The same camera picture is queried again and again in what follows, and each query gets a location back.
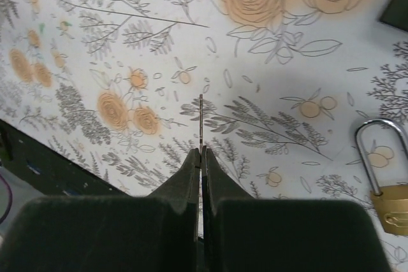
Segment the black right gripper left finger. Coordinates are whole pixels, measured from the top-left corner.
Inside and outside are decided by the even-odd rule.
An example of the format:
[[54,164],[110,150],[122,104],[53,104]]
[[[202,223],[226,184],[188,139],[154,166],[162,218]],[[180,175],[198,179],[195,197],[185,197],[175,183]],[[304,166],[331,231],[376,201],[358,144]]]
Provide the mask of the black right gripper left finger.
[[145,197],[27,203],[1,245],[2,271],[197,271],[201,154]]

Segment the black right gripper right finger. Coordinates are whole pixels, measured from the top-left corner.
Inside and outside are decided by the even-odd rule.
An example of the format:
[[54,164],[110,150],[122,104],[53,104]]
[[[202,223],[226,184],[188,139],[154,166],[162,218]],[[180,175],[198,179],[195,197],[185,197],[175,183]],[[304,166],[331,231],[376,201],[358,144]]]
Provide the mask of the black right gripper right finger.
[[371,218],[344,200],[256,199],[201,153],[208,271],[389,271]]

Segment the small brass padlock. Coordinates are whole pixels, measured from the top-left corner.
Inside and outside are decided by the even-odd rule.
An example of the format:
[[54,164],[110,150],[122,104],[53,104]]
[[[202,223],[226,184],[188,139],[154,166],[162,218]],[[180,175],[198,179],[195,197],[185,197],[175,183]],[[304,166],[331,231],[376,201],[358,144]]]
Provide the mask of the small brass padlock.
[[392,131],[407,157],[407,132],[402,125],[388,118],[370,118],[354,132],[354,142],[363,164],[369,186],[369,198],[384,232],[407,236],[407,184],[398,183],[389,166],[397,151],[384,146],[366,148],[365,131],[378,125]]

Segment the orange padlock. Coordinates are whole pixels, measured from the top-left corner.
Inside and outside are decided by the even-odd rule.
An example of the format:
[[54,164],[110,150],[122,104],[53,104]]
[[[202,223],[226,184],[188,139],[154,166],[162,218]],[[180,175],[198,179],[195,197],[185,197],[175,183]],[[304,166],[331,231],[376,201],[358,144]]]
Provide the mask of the orange padlock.
[[407,9],[407,0],[388,0],[379,16],[379,21],[382,24],[407,32]]

